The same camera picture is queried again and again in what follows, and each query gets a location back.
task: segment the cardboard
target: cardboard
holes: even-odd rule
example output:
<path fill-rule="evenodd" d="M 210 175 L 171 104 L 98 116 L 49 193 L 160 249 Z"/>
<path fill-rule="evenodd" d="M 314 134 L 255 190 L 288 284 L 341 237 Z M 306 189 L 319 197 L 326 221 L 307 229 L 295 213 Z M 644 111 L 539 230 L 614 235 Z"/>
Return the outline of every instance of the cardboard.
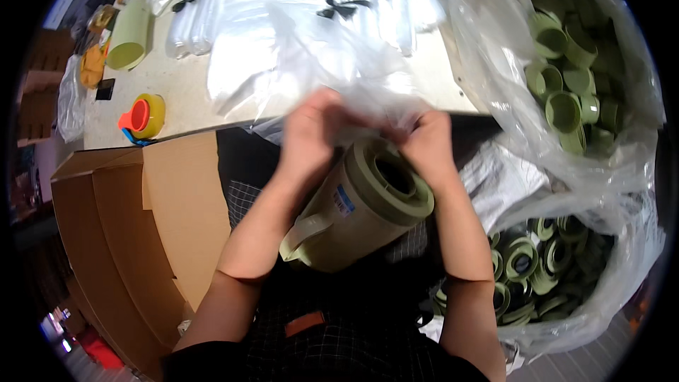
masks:
<path fill-rule="evenodd" d="M 231 232 L 215 132 L 142 149 L 153 216 L 176 283 L 197 310 Z"/>

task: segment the green plastic lid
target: green plastic lid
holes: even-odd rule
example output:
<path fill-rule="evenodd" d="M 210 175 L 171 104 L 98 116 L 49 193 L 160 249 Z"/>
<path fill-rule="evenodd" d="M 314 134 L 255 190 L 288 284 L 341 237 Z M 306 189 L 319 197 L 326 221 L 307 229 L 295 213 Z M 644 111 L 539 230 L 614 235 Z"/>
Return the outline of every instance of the green plastic lid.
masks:
<path fill-rule="evenodd" d="M 429 186 L 385 139 L 355 141 L 344 157 L 344 169 L 361 200 L 395 225 L 414 226 L 434 210 Z"/>
<path fill-rule="evenodd" d="M 545 116 L 549 126 L 556 132 L 574 132 L 580 126 L 580 114 L 580 101 L 573 93 L 559 91 L 547 98 Z"/>

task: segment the floor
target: floor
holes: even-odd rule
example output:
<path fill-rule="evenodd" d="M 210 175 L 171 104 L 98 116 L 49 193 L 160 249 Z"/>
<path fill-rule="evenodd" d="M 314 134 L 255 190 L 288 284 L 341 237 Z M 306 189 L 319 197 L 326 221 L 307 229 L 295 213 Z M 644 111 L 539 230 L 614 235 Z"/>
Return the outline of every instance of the floor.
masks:
<path fill-rule="evenodd" d="M 593 343 L 567 353 L 544 355 L 512 372 L 508 382 L 601 382 L 608 379 L 632 342 L 629 323 L 618 312 Z"/>

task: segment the red object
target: red object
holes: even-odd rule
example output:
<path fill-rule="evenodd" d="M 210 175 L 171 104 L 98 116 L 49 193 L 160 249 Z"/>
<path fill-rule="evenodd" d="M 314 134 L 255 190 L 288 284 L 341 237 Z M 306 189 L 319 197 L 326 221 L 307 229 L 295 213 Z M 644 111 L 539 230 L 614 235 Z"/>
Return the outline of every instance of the red object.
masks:
<path fill-rule="evenodd" d="M 83 332 L 76 336 L 76 339 L 83 347 L 87 355 L 94 360 L 101 363 L 104 369 L 121 369 L 125 365 L 123 361 L 115 354 L 109 347 L 94 327 L 89 326 Z"/>
<path fill-rule="evenodd" d="M 120 116 L 118 128 L 141 132 L 149 122 L 149 113 L 149 103 L 144 99 L 137 100 L 129 112 Z"/>

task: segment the large plastic bag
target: large plastic bag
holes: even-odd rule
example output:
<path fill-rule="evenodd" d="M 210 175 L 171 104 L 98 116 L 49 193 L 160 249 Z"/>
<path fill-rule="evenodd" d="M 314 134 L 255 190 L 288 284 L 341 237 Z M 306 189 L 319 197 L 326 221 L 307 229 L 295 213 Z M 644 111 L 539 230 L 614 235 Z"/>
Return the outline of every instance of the large plastic bag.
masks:
<path fill-rule="evenodd" d="M 87 88 L 80 83 L 80 55 L 71 55 L 59 84 L 56 127 L 66 143 L 83 135 Z"/>
<path fill-rule="evenodd" d="M 524 358 L 572 350 L 599 337 L 613 316 L 632 298 L 658 258 L 665 233 L 658 227 L 655 195 L 541 191 L 500 217 L 490 233 L 529 218 L 575 215 L 590 229 L 614 235 L 615 245 L 590 298 L 564 320 L 498 328 L 500 340 L 514 345 Z"/>
<path fill-rule="evenodd" d="M 461 63 L 454 73 L 473 90 L 468 94 L 480 98 L 510 133 L 508 148 L 543 166 L 572 189 L 633 192 L 652 186 L 657 128 L 665 116 L 655 66 L 624 0 L 596 0 L 615 23 L 631 107 L 614 153 L 602 161 L 564 152 L 526 88 L 523 67 L 537 58 L 527 23 L 530 0 L 447 1 Z"/>
<path fill-rule="evenodd" d="M 238 21 L 223 25 L 210 57 L 208 94 L 226 119 L 238 121 L 236 115 L 243 112 L 256 115 L 254 127 L 328 86 L 355 113 L 412 128 L 425 105 L 396 49 L 318 16 L 322 0 L 256 3 L 251 17 L 240 14 Z"/>

